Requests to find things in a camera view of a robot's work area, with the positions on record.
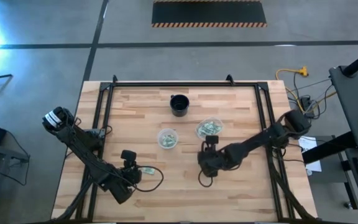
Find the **yellow and black striped mat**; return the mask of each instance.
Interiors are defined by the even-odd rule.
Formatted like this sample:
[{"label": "yellow and black striped mat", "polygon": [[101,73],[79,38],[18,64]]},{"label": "yellow and black striped mat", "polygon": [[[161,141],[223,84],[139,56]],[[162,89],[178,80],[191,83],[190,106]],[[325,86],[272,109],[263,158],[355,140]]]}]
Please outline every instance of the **yellow and black striped mat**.
[{"label": "yellow and black striped mat", "polygon": [[155,0],[152,27],[267,27],[259,0]]}]

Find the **black mug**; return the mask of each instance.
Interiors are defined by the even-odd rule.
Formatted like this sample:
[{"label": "black mug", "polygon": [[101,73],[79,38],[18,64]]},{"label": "black mug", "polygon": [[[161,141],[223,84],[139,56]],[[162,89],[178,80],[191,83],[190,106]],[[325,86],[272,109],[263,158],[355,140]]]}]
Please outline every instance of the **black mug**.
[{"label": "black mug", "polygon": [[185,95],[171,95],[170,106],[175,116],[181,117],[187,114],[189,99]]}]

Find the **butcher block tabletop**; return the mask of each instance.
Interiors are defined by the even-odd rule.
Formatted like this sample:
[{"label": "butcher block tabletop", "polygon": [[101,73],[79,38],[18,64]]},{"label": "butcher block tabletop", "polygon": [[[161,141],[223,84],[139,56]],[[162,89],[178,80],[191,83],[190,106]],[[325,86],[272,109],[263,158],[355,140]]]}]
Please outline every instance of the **butcher block tabletop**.
[{"label": "butcher block tabletop", "polygon": [[[274,115],[278,118],[290,110],[284,83],[266,82]],[[76,112],[76,116],[82,120],[80,127],[83,129],[92,127],[100,83],[84,82]],[[108,93],[105,94],[99,127]],[[172,115],[170,109],[170,97],[176,94],[186,95],[190,100],[188,113],[181,118]],[[264,96],[261,94],[268,121]],[[121,151],[132,150],[137,153],[138,165],[158,167],[165,178],[157,190],[147,193],[135,191],[121,205],[108,191],[98,189],[93,221],[277,221],[265,149],[262,147],[252,151],[238,170],[219,171],[210,188],[199,184],[197,152],[201,149],[202,140],[197,137],[195,129],[197,124],[209,117],[219,118],[224,125],[219,133],[217,149],[232,142],[245,141],[261,132],[253,87],[115,87],[109,115],[112,132],[106,136],[103,159],[116,167],[122,167]],[[162,149],[157,143],[157,134],[164,128],[176,130],[179,136],[178,144],[173,149]],[[299,147],[288,147],[285,158],[302,160]],[[291,191],[306,210],[316,217],[303,163],[286,161],[285,168]],[[78,193],[83,170],[83,163],[74,154],[65,160],[52,217],[62,214]],[[137,186],[140,189],[152,189],[160,178],[158,172],[154,175],[143,174]],[[201,181],[208,184],[210,179],[201,175]],[[281,191],[280,198],[283,212],[287,216]],[[89,200],[86,200],[84,217],[88,203]]]}]

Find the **gray floor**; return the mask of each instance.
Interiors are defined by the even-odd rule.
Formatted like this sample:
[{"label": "gray floor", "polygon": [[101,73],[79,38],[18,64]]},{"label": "gray floor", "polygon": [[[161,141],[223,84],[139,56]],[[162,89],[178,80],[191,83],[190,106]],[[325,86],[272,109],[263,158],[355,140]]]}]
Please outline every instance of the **gray floor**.
[{"label": "gray floor", "polygon": [[[91,43],[101,3],[1,0],[2,44]],[[151,0],[112,0],[99,42],[358,40],[358,0],[263,0],[263,5],[266,29],[152,29]],[[89,52],[0,50],[0,74],[14,75],[0,91],[0,127],[13,132],[31,154],[28,184],[3,182],[0,223],[50,218],[65,147],[44,130],[41,117],[56,106],[76,110]],[[306,65],[310,76],[297,77],[297,85],[305,86],[326,79],[329,68],[357,57],[358,45],[99,49],[90,80],[110,80],[113,74],[120,80],[222,80],[227,74],[238,80],[268,80],[280,68]],[[291,73],[280,76],[293,88]],[[300,93],[317,97],[329,85],[325,82]],[[309,135],[349,130],[338,98],[328,99],[327,104],[327,112],[313,121]],[[347,200],[342,185],[311,184],[311,188],[319,217],[358,223],[358,211],[341,207]]]}]

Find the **clear plastic bowl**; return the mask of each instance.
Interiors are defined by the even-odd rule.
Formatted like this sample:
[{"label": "clear plastic bowl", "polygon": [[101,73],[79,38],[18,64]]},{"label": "clear plastic bowl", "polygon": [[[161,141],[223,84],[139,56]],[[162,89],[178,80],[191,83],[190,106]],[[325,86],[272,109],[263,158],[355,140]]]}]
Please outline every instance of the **clear plastic bowl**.
[{"label": "clear plastic bowl", "polygon": [[[171,147],[163,146],[162,145],[163,137],[166,136],[166,135],[169,135],[169,134],[173,135],[173,137],[175,138],[176,142]],[[174,129],[165,128],[165,129],[161,130],[157,135],[157,142],[160,145],[160,147],[163,148],[163,149],[172,149],[172,148],[174,148],[178,144],[178,141],[179,141],[179,136],[178,136],[178,133]]]},{"label": "clear plastic bowl", "polygon": [[221,127],[221,130],[218,131],[217,133],[215,133],[214,135],[217,135],[217,134],[219,134],[220,132],[222,132],[222,130],[223,130],[223,123],[222,123],[222,121],[221,121],[220,119],[218,119],[218,118],[210,117],[210,118],[207,118],[207,119],[205,119],[204,121],[200,122],[200,123],[197,125],[197,127],[196,127],[196,134],[197,134],[197,136],[198,136],[200,139],[205,140],[205,136],[206,136],[206,135],[204,135],[204,134],[198,134],[198,129],[199,129],[202,125],[204,125],[205,123],[208,123],[208,122],[211,122],[211,121],[212,121],[216,126]]}]

